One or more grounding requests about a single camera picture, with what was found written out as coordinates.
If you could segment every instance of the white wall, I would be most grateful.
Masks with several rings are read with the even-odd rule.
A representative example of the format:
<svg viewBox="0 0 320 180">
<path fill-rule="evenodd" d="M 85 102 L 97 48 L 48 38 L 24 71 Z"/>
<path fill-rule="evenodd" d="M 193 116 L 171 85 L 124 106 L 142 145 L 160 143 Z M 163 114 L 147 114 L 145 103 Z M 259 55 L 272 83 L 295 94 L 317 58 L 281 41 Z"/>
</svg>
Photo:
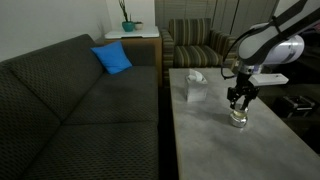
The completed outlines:
<svg viewBox="0 0 320 180">
<path fill-rule="evenodd" d="M 118 0 L 106 0 L 111 19 L 112 29 L 121 29 L 124 16 Z M 125 0 L 128 19 L 131 13 L 132 21 L 142 21 L 145 26 L 155 25 L 154 0 Z"/>
<path fill-rule="evenodd" d="M 0 61 L 110 29 L 106 0 L 0 0 Z"/>
<path fill-rule="evenodd" d="M 278 6 L 276 11 L 274 12 L 275 16 L 280 15 L 285 10 L 287 10 L 289 7 L 291 7 L 293 4 L 298 2 L 298 0 L 279 0 Z"/>
</svg>

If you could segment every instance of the blue pillow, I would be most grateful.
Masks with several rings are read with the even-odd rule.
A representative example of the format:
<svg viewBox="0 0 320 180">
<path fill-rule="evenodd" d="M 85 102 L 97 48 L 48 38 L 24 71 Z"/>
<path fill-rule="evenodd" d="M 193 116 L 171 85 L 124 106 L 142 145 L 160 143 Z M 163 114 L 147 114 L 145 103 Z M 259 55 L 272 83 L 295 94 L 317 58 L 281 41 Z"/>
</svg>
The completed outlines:
<svg viewBox="0 0 320 180">
<path fill-rule="evenodd" d="M 94 47 L 91 48 L 91 50 L 96 54 L 110 74 L 121 72 L 132 66 L 123 51 L 120 41 L 102 47 Z"/>
</svg>

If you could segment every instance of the potted plant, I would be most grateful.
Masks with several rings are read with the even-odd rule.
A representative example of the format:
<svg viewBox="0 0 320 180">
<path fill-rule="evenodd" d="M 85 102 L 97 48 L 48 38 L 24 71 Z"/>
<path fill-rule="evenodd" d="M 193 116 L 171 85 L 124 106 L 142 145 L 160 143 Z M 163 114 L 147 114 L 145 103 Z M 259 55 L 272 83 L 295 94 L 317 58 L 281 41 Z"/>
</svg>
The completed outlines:
<svg viewBox="0 0 320 180">
<path fill-rule="evenodd" d="M 124 29 L 125 32 L 131 32 L 134 29 L 134 23 L 131 21 L 131 15 L 130 15 L 130 21 L 128 21 L 128 14 L 126 11 L 126 4 L 124 0 L 119 0 L 119 5 L 122 9 L 123 12 L 123 16 L 125 21 L 122 22 L 122 27 Z"/>
<path fill-rule="evenodd" d="M 134 23 L 134 28 L 136 30 L 141 30 L 143 28 L 143 23 L 141 21 L 137 21 Z"/>
</svg>

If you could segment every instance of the side table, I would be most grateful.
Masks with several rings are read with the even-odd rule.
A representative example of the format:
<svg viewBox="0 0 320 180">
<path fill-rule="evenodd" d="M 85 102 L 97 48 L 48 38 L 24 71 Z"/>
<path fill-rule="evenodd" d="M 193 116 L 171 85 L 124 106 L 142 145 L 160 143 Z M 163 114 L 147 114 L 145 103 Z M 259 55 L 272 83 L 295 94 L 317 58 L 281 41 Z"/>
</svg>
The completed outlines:
<svg viewBox="0 0 320 180">
<path fill-rule="evenodd" d="M 124 32 L 122 29 L 110 31 L 105 35 L 105 44 L 120 40 L 123 44 L 152 44 L 155 48 L 155 60 L 158 71 L 158 86 L 162 87 L 162 39 L 158 28 L 145 27 L 142 30 Z"/>
</svg>

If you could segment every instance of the gray table top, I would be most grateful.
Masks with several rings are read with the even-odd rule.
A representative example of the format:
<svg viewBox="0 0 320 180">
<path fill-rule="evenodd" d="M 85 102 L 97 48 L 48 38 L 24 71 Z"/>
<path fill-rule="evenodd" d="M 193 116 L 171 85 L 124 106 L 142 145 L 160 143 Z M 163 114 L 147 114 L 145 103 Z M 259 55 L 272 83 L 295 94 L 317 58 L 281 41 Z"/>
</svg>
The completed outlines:
<svg viewBox="0 0 320 180">
<path fill-rule="evenodd" d="M 186 101 L 188 69 L 169 70 L 180 179 L 320 179 L 319 156 L 260 99 L 236 128 L 227 100 L 235 79 L 224 80 L 219 68 L 195 70 L 209 84 L 204 102 Z"/>
</svg>

